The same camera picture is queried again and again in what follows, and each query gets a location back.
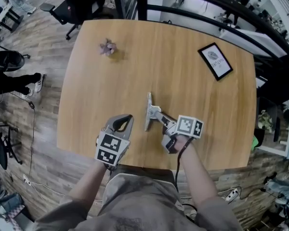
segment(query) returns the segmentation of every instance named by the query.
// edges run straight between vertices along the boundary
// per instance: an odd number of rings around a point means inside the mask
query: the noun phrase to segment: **black wire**
[[[240,200],[244,200],[244,199],[248,198],[249,195],[250,195],[252,192],[254,192],[254,191],[256,191],[256,190],[259,190],[259,191],[261,191],[261,192],[263,192],[263,193],[265,192],[265,193],[273,196],[274,198],[279,199],[280,201],[283,201],[285,204],[287,204],[286,201],[284,201],[284,200],[282,200],[282,199],[274,196],[273,194],[269,193],[269,192],[268,192],[266,189],[264,189],[264,188],[255,188],[255,189],[251,190],[251,191],[249,192],[249,194],[247,194],[244,198],[241,198],[242,188],[241,188],[240,186],[236,186],[235,188],[239,188],[239,189],[240,189],[240,194],[238,194]]]
[[[35,109],[33,108],[34,111],[34,117],[33,117],[33,129],[32,129],[32,142],[31,142],[31,146],[30,146],[30,150],[31,150],[31,159],[30,159],[30,170],[29,170],[29,182],[31,181],[30,177],[31,177],[31,166],[32,166],[32,154],[33,154],[33,142],[34,142],[34,128],[35,128]]]
[[[186,148],[188,147],[190,142],[192,142],[193,139],[194,139],[193,137],[189,138],[178,154],[177,171],[175,172],[175,179],[174,179],[174,186],[177,189],[177,191],[179,191],[177,182],[178,182],[178,174],[179,174],[179,169],[180,169],[180,159],[181,159],[182,153],[186,150]]]
[[[182,205],[187,205],[187,206],[190,206],[190,207],[192,207],[195,211],[197,211],[197,209],[196,209],[196,207],[195,206],[193,206],[193,205],[190,205],[190,204],[182,204]]]

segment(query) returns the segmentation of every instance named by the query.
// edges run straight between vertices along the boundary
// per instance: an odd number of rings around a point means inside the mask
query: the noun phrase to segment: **floor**
[[[31,0],[39,6],[45,0]],[[62,0],[47,0],[58,5]],[[47,185],[50,189],[67,194],[77,183],[93,159],[85,158],[56,147],[57,118],[62,84],[66,66],[76,40],[77,31],[70,41],[65,40],[65,33],[71,25],[60,25],[48,13],[37,10],[32,16],[25,17],[19,28],[10,34],[5,29],[0,33],[4,36],[2,45],[21,53],[28,53],[31,59],[18,71],[10,73],[13,76],[40,72],[46,74],[40,93],[30,99],[35,104],[35,133],[32,145],[31,180]],[[9,192],[21,194],[33,219],[58,206],[62,195],[35,185],[35,188],[23,182],[23,174],[29,175],[31,159],[32,128],[34,112],[27,103],[11,94],[4,94],[0,103],[0,119],[19,129],[13,133],[14,140],[20,140],[22,146],[15,149],[17,156],[23,161],[22,165],[14,159],[9,159],[8,169],[0,167],[0,179]],[[246,167],[211,171],[219,191],[241,186],[242,198],[251,190],[262,186],[265,176],[274,171],[283,176],[287,170],[288,161],[283,157],[254,151]],[[101,198],[109,175],[105,175],[96,201],[90,215],[96,215],[101,208]],[[184,202],[192,203],[190,192],[183,172],[179,175],[179,192],[185,197]],[[248,228],[257,222],[261,214],[271,205],[274,197],[261,191],[254,191],[248,198],[237,198],[230,205],[243,228]]]
[[[163,6],[170,7],[174,2],[175,0],[163,0]],[[192,13],[197,13],[211,19],[225,12],[225,10],[223,10],[222,8],[204,0],[184,0],[184,3],[180,7],[180,9]],[[231,14],[229,16],[229,19],[234,21],[234,15]],[[168,20],[171,20],[172,23],[175,25],[192,28],[194,30],[205,32],[216,37],[220,36],[220,31],[217,26],[213,26],[209,23],[191,19],[188,17],[162,12],[160,16],[160,21]],[[237,25],[244,30],[255,31],[254,26],[241,18],[238,19]]]

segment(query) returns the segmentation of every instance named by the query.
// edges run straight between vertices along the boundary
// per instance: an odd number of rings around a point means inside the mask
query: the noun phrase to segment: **sneaker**
[[[37,10],[37,7],[34,7],[34,9],[31,12],[28,12],[27,15],[30,16],[34,13],[34,11]]]
[[[35,83],[35,89],[34,89],[34,91],[35,91],[36,93],[39,92],[39,91],[42,89],[43,78],[44,78],[44,75],[41,74],[39,81]]]
[[[27,99],[27,97],[30,97],[30,96],[32,96],[32,95],[33,95],[33,90],[30,89],[29,94],[28,94],[28,95],[21,94],[21,98],[22,98],[22,99]]]

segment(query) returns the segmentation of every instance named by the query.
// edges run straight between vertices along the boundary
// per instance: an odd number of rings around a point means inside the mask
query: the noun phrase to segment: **desk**
[[[119,49],[111,57],[100,55],[105,38]],[[233,67],[220,81],[197,52],[213,42]],[[106,121],[128,113],[134,116],[131,145],[120,163],[176,169],[177,155],[166,154],[161,145],[161,124],[144,131],[149,91],[168,115],[204,121],[194,144],[206,169],[247,165],[256,114],[252,54],[204,33],[148,21],[85,21],[63,83],[58,147],[94,157]]]
[[[9,26],[7,26],[5,23],[2,22],[2,20],[5,18],[5,16],[7,16],[8,18],[10,18],[11,20],[13,20],[15,23],[19,24],[20,22],[18,21],[18,19],[20,18],[20,16],[18,14],[16,14],[13,10],[12,10],[12,5],[8,4],[6,5],[2,12],[0,13],[0,26],[8,29],[10,32],[13,31],[12,28],[10,28]]]

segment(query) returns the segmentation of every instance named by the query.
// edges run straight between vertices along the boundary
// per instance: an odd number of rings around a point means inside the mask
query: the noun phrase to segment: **cable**
[[[63,193],[59,193],[59,192],[56,192],[55,190],[49,188],[48,186],[45,186],[44,184],[39,184],[39,183],[36,183],[36,182],[33,182],[33,181],[30,181],[30,183],[33,183],[33,184],[36,184],[36,185],[39,185],[39,186],[46,187],[48,190],[50,190],[50,191],[52,191],[52,192],[54,192],[54,193],[57,193],[57,194],[59,194],[59,195],[63,195],[63,196],[65,196],[65,194],[63,194]]]
[[[187,205],[187,206],[190,206],[190,207],[192,207],[196,212],[197,212],[197,209],[196,209],[196,207],[195,206],[193,206],[193,205],[190,205],[190,204],[182,204],[182,205]]]
[[[233,200],[231,200],[228,204],[230,204],[232,201],[234,201],[238,196],[239,196],[239,199],[240,199],[240,200],[244,200],[244,199],[248,198],[249,195],[250,195],[252,192],[256,191],[256,190],[260,190],[260,191],[263,192],[263,193],[265,192],[265,193],[273,196],[274,198],[279,199],[280,201],[282,201],[282,202],[284,202],[285,204],[287,204],[286,201],[284,201],[284,200],[282,200],[282,199],[274,196],[273,194],[269,193],[265,188],[255,188],[255,189],[251,190],[251,191],[249,192],[249,194],[247,194],[244,198],[241,198],[242,188],[241,188],[240,186],[236,186],[235,188],[239,188],[239,189],[240,189],[240,194],[238,194],[238,195],[237,195]]]
[[[35,189],[35,191],[38,193],[38,195],[42,198],[42,200],[45,201],[45,199],[42,197],[42,195],[38,192],[38,190],[35,188],[35,186],[33,186],[33,188]]]
[[[32,129],[32,142],[31,142],[31,146],[30,146],[30,150],[31,150],[31,159],[30,159],[30,168],[29,168],[29,181],[31,180],[31,166],[32,166],[32,155],[33,155],[33,142],[34,142],[34,128],[35,128],[35,109],[33,108],[34,111],[34,117],[33,117],[33,129]]]
[[[179,191],[177,182],[178,182],[178,174],[179,174],[179,169],[180,169],[180,159],[181,159],[182,153],[186,150],[186,148],[192,142],[193,139],[194,139],[193,137],[189,138],[178,154],[177,171],[175,172],[175,179],[174,179],[174,186],[177,189],[177,191]]]
[[[30,146],[30,152],[31,152],[31,156],[30,156],[30,168],[29,168],[29,181],[31,182],[31,167],[32,167],[32,155],[33,155],[33,142],[34,142],[34,131],[35,131],[35,106],[33,104],[33,102],[28,102],[27,100],[17,96],[16,94],[9,92],[10,94],[14,95],[15,97],[27,102],[30,106],[31,109],[33,109],[34,111],[34,116],[33,116],[33,128],[32,128],[32,142],[31,142],[31,146]]]
[[[223,192],[227,192],[227,191],[230,191],[230,190],[233,190],[235,187],[233,187],[233,188],[230,188],[230,189],[228,189],[228,190],[225,190],[225,191],[221,191],[221,192],[218,192],[218,194],[219,193],[223,193]],[[218,195],[219,197],[227,197],[228,195]],[[192,196],[183,196],[183,197],[181,197],[181,199],[191,199],[192,198]]]

